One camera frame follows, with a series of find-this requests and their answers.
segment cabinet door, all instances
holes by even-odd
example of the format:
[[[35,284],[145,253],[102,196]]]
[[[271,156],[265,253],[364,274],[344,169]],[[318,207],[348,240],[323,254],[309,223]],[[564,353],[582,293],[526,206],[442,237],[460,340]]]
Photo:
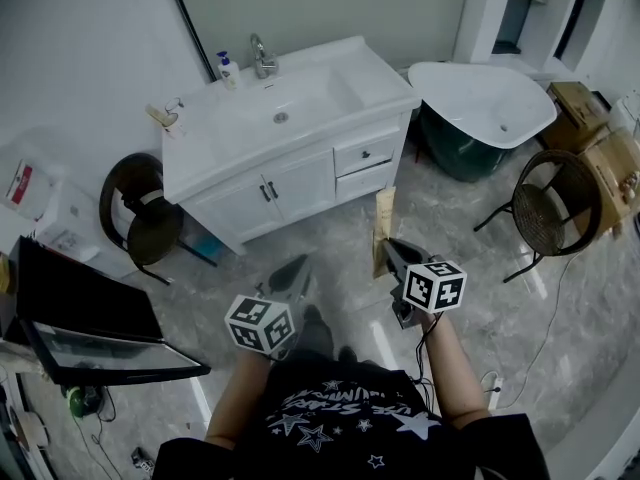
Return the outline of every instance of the cabinet door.
[[[282,225],[282,216],[261,176],[224,192],[215,189],[195,202],[198,215],[246,242]]]
[[[332,149],[280,165],[263,177],[285,222],[326,210],[336,199]]]

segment faucet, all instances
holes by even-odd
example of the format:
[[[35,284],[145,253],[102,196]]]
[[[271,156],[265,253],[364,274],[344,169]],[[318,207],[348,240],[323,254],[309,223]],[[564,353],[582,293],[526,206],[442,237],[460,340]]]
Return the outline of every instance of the faucet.
[[[258,78],[267,78],[278,72],[278,59],[275,54],[267,53],[258,34],[251,34],[251,50],[253,51],[253,66]]]

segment gray tile floor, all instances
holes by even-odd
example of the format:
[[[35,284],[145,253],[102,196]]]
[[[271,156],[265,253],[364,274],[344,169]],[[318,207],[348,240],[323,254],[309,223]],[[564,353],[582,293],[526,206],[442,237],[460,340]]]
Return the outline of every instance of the gray tile floor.
[[[511,405],[522,389],[528,365],[549,331],[549,339],[531,368],[526,389],[513,406],[497,413],[525,411],[548,450],[600,396],[638,345],[637,289],[640,243],[632,226],[617,240],[610,235],[571,261],[547,258],[532,272],[505,285],[502,279],[522,268],[531,256],[508,214],[501,214],[479,233],[473,226],[506,202],[535,142],[520,147],[489,179],[459,183],[423,156],[414,163],[407,146],[397,177],[395,236],[459,263],[469,280],[463,307],[450,313],[478,376],[495,370],[505,378],[499,406]],[[417,331],[401,331],[390,310],[387,275],[371,277],[371,232],[375,197],[366,196],[288,226],[248,244],[248,254],[225,254],[212,269],[177,251],[158,272],[175,279],[164,287],[144,275],[128,280],[145,289],[166,338],[206,361],[213,369],[200,379],[211,408],[224,389],[236,350],[223,326],[234,297],[252,295],[255,283],[288,258],[309,253],[314,302],[331,325],[336,348],[349,343],[361,357],[415,375]],[[33,407],[49,428],[50,456],[63,479],[106,478],[84,450],[58,387],[26,376]],[[202,431],[201,412],[190,381],[112,388],[116,422],[106,425],[105,450],[123,478],[144,478],[129,460],[134,447],[155,455],[160,444]],[[92,453],[106,460],[89,435],[98,422],[81,426]]]

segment red label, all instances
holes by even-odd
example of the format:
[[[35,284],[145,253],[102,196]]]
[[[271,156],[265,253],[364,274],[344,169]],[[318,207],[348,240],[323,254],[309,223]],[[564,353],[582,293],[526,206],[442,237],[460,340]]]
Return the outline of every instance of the red label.
[[[22,179],[20,180],[20,185],[18,185],[18,188],[11,198],[12,203],[20,204],[20,201],[22,201],[24,193],[27,191],[27,187],[29,186],[29,180],[31,179],[32,172],[33,169],[30,166],[25,166],[24,171],[22,171]]]

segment small bottle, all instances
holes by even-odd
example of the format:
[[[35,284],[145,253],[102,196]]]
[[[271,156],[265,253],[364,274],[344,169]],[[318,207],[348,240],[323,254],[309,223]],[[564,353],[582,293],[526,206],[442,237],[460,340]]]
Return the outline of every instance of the small bottle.
[[[218,71],[220,72],[224,86],[229,91],[235,91],[241,86],[240,68],[238,64],[227,58],[227,52],[218,52],[216,55],[221,59],[220,64],[218,64]]]

